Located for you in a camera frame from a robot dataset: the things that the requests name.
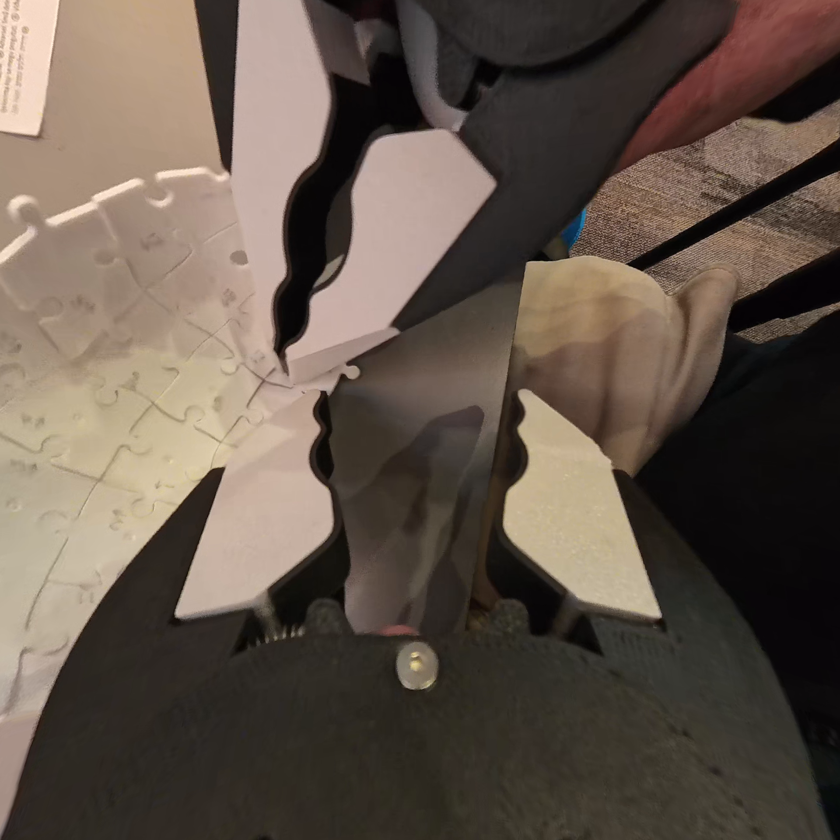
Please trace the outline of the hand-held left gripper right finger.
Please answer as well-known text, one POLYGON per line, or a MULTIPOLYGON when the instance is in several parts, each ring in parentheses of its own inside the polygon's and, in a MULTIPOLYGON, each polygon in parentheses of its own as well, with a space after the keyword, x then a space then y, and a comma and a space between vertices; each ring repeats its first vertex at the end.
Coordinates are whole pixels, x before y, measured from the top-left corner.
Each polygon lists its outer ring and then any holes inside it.
POLYGON ((537 632, 571 632, 583 615, 659 623, 612 462, 530 390, 513 402, 516 468, 499 514, 499 594, 525 603, 537 632))

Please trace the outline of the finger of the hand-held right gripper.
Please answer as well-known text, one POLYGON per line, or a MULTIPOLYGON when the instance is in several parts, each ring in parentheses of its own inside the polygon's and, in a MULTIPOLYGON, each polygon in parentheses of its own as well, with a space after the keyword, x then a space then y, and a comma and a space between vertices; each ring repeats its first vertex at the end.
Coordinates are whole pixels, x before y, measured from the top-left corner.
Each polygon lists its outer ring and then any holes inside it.
POLYGON ((452 131, 375 140, 353 180, 348 252, 284 350, 289 378, 316 379, 404 331, 398 317, 495 187, 452 131))
POLYGON ((349 14, 320 1, 238 3, 231 184, 255 285, 254 330, 280 375, 287 371, 276 304, 288 275, 287 216, 296 184, 322 153, 333 70, 358 80, 349 14))

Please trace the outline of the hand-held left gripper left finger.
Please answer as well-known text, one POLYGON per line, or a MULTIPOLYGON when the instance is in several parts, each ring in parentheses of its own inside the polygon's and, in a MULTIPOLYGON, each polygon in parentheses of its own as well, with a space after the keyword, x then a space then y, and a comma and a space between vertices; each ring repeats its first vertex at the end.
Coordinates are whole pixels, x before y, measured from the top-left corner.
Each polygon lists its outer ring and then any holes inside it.
POLYGON ((337 514, 317 472, 323 391, 307 391, 247 437, 221 475, 175 618, 266 603, 270 588, 325 545, 337 514))

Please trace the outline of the white puzzle piece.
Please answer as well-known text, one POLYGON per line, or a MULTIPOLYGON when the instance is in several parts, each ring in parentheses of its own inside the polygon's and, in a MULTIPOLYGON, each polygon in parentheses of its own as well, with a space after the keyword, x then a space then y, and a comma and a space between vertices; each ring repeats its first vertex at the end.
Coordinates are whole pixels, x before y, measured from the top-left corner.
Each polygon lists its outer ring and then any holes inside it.
POLYGON ((342 379, 352 382, 357 380, 360 375, 361 370, 356 364, 343 363, 325 371, 324 373, 310 377, 305 381, 298 383, 293 383, 291 380, 284 381, 282 386, 290 391, 298 393, 320 391, 331 394, 342 379))

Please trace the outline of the white puzzle ball shell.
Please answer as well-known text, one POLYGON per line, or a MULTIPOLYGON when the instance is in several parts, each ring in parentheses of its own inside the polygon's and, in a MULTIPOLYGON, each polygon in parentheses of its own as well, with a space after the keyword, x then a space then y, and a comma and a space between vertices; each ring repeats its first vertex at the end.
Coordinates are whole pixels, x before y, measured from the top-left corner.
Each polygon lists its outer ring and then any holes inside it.
POLYGON ((2 249, 2 717, 38 709, 110 585, 300 393, 270 362, 228 175, 133 178, 2 249))

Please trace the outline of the person's right forearm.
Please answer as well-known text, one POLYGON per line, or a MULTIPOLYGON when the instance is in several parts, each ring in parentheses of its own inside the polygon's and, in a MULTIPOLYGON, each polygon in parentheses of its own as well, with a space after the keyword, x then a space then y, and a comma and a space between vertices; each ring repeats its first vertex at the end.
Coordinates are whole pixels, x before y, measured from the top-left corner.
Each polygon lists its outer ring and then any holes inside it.
POLYGON ((666 92, 613 172, 692 144, 751 114, 838 50, 838 1, 739 2, 728 35, 666 92))

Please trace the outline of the beige cloth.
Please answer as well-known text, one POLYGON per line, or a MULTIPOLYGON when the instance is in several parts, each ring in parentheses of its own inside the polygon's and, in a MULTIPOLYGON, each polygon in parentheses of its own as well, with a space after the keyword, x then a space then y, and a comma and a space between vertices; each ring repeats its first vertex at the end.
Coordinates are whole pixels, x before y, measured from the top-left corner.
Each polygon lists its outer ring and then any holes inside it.
POLYGON ((709 395, 739 286, 739 273, 722 265, 666 293, 650 275, 608 259, 529 262, 511 385, 635 476, 709 395))

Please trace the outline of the black metal leg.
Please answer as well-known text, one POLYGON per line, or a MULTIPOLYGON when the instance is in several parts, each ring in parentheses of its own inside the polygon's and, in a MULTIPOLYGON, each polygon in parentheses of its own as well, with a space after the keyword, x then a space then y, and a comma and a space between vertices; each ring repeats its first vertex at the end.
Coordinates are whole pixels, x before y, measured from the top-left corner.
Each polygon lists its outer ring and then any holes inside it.
POLYGON ((728 328, 740 333, 776 319, 790 319, 839 303, 839 248, 738 300, 728 328))
POLYGON ((806 161, 631 260, 629 265, 638 270, 656 266, 804 187, 838 172, 839 140, 835 140, 806 161))

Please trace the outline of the white printed paper sheet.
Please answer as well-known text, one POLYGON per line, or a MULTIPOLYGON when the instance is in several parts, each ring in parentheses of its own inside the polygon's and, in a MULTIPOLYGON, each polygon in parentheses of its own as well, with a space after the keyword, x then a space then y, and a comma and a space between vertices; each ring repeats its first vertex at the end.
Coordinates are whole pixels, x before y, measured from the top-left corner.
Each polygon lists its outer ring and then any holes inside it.
POLYGON ((59 8, 59 1, 1 2, 2 133, 40 135, 59 8))

